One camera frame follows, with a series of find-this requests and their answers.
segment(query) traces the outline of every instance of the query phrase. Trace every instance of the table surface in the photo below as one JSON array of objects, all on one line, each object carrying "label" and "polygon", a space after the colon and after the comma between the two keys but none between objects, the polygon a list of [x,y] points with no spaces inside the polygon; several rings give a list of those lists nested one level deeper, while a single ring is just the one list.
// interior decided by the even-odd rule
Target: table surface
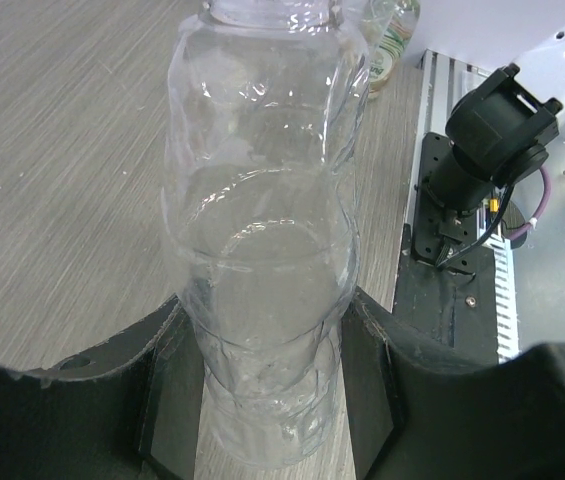
[{"label": "table surface", "polygon": [[[194,1],[0,0],[0,363],[50,367],[171,293],[157,190],[166,71]],[[357,148],[360,285],[392,301],[422,74],[398,68]],[[353,479],[343,389],[333,434],[285,470],[220,450],[203,408],[196,479]]]}]

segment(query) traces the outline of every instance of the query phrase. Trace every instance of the bottle neck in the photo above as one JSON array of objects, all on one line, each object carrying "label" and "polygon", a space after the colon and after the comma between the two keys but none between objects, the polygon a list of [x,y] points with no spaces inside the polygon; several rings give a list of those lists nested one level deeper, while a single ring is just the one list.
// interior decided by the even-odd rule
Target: bottle neck
[{"label": "bottle neck", "polygon": [[342,22],[341,0],[209,0],[203,3],[222,23],[304,31]]}]

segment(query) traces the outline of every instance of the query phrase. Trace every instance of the plastic bottle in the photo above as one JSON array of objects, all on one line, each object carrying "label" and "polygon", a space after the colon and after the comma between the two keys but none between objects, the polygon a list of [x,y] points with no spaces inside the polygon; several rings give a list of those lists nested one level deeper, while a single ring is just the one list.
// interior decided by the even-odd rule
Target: plastic bottle
[{"label": "plastic bottle", "polygon": [[419,18],[420,3],[418,0],[398,0],[396,2],[393,19],[371,59],[369,98],[376,98],[382,87],[388,83],[391,73],[415,32]]},{"label": "plastic bottle", "polygon": [[396,0],[342,0],[344,14],[355,23],[366,39],[373,58],[395,13]]},{"label": "plastic bottle", "polygon": [[204,2],[168,88],[163,250],[214,434],[245,463],[291,465],[335,416],[367,46],[339,0]]}]

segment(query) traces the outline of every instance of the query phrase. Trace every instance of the cable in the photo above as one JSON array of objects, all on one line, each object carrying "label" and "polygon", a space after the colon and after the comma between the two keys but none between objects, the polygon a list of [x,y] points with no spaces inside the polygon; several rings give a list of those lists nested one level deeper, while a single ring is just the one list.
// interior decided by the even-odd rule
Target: cable
[{"label": "cable", "polygon": [[542,174],[542,181],[544,182],[544,192],[542,193],[540,204],[538,205],[538,208],[535,209],[535,212],[533,213],[533,216],[529,219],[529,221],[507,237],[511,242],[517,240],[532,228],[535,228],[535,225],[538,223],[538,220],[544,213],[544,210],[546,210],[546,206],[549,203],[552,190],[551,177],[549,176],[549,171],[544,166],[540,167],[540,173]]},{"label": "cable", "polygon": [[478,238],[475,242],[461,248],[453,255],[447,256],[446,258],[443,258],[441,261],[436,262],[435,266],[437,268],[441,270],[452,261],[464,257],[467,253],[472,252],[491,237],[493,232],[495,232],[496,228],[498,228],[498,225],[502,221],[502,217],[504,217],[504,212],[506,212],[506,209],[509,206],[509,202],[511,201],[511,197],[513,196],[513,189],[514,186],[511,185],[511,186],[507,186],[506,189],[504,190],[504,195],[502,195],[502,204],[500,205],[500,209],[498,210],[497,215],[495,216],[491,224],[487,227],[487,229],[484,231],[482,236]]}]

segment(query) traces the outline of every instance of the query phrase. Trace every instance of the yellow connector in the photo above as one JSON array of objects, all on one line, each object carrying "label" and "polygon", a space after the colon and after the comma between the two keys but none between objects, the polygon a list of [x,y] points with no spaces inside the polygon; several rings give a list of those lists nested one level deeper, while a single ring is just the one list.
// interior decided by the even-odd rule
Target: yellow connector
[{"label": "yellow connector", "polygon": [[498,213],[500,210],[500,200],[497,198],[492,198],[489,200],[489,211],[491,213]]}]

